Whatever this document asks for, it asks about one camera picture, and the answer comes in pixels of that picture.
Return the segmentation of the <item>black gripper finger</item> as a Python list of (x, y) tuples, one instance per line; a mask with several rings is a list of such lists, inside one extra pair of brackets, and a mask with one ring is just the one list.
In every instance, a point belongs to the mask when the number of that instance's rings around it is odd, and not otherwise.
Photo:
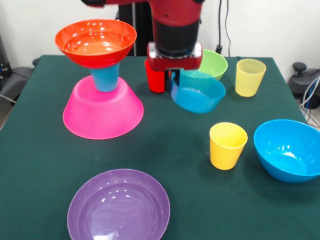
[(171, 73), (169, 70), (164, 72), (164, 86), (166, 92), (171, 91)]
[(171, 77), (176, 85), (180, 84), (180, 73), (181, 73), (180, 69), (173, 69), (171, 71)]

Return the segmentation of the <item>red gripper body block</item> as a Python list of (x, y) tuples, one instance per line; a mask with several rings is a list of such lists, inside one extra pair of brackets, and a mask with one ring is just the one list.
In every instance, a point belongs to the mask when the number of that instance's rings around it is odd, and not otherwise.
[(167, 58), (159, 55), (156, 51), (148, 51), (147, 59), (150, 67), (155, 71), (166, 70), (197, 70), (202, 62), (203, 51), (193, 52), (183, 58)]

